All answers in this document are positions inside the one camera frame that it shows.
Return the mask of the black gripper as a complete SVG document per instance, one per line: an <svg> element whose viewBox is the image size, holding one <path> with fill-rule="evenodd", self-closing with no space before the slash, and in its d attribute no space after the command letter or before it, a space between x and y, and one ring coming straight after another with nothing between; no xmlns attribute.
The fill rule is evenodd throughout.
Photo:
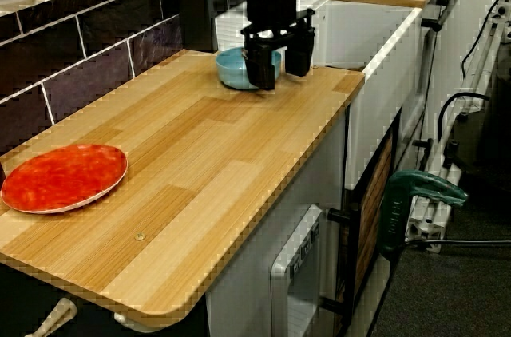
<svg viewBox="0 0 511 337"><path fill-rule="evenodd" d="M283 38L256 38L260 32L282 30L286 36L295 34L285 51L285 72L305 76L311 68L315 44L315 28L311 9L298 11L297 0L246 0L247 19L250 25L241 30L244 36L243 58L249 82L259 89L275 88L275 67L272 52L284 47Z"/></svg>

